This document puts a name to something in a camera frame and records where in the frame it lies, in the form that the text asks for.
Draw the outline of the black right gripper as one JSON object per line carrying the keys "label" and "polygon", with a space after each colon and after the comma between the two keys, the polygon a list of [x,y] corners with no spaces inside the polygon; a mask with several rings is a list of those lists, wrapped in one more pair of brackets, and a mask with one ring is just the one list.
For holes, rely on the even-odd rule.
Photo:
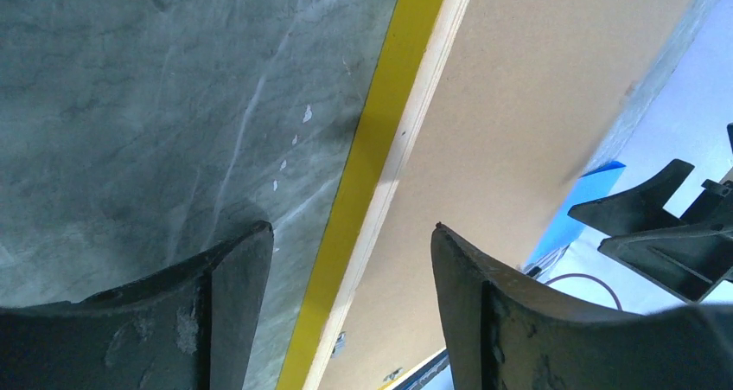
{"label": "black right gripper", "polygon": [[674,159],[640,185],[577,204],[568,215],[612,236],[600,253],[675,297],[700,303],[732,279],[732,169],[721,182],[705,180],[678,218],[664,206],[693,169]]}

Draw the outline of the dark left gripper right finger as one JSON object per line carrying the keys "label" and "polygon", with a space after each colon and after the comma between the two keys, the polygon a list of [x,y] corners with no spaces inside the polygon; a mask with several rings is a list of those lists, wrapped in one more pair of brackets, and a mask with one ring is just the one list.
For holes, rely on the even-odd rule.
{"label": "dark left gripper right finger", "polygon": [[430,252],[457,389],[729,389],[732,309],[649,316],[542,285],[444,224]]}

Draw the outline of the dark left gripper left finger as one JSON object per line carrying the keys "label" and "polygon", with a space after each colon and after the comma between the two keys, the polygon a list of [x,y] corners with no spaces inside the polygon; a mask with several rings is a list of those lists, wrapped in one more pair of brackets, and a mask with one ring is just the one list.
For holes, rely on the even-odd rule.
{"label": "dark left gripper left finger", "polygon": [[273,243],[258,221],[78,303],[2,308],[2,388],[242,388]]}

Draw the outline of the brown backing board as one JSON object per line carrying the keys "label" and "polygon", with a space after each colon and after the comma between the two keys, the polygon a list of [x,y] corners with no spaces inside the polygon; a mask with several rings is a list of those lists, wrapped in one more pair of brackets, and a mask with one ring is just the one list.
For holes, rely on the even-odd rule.
{"label": "brown backing board", "polygon": [[308,389],[379,389],[443,349],[437,223],[524,263],[695,0],[470,0]]}

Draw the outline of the yellow wooden picture frame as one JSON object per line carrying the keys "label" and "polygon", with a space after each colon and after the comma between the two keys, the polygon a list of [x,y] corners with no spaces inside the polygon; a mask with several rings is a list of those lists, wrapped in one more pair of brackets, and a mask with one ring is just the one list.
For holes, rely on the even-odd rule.
{"label": "yellow wooden picture frame", "polygon": [[315,389],[470,0],[397,0],[277,380]]}

